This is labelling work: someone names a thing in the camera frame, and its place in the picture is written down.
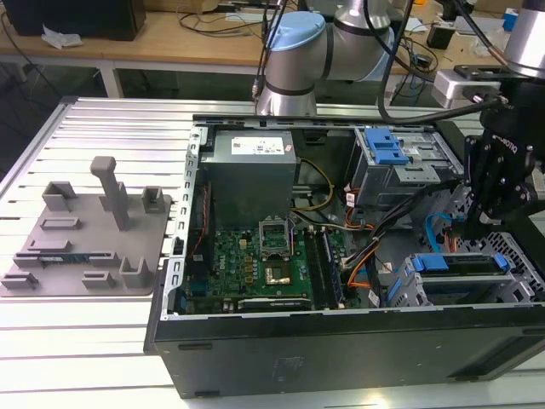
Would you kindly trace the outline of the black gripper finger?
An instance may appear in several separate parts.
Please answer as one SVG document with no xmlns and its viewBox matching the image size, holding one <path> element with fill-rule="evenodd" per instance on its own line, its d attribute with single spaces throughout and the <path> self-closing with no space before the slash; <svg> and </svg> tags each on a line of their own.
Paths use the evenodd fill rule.
<svg viewBox="0 0 545 409">
<path fill-rule="evenodd" d="M 465 217 L 464 239 L 484 238 L 490 229 L 481 221 L 488 217 L 497 193 L 497 149 L 492 135 L 470 135 L 464 145 L 464 185 L 472 203 Z"/>
<path fill-rule="evenodd" d="M 537 213 L 537 190 L 533 170 L 506 173 L 490 171 L 489 217 L 498 221 L 514 221 Z"/>
</svg>

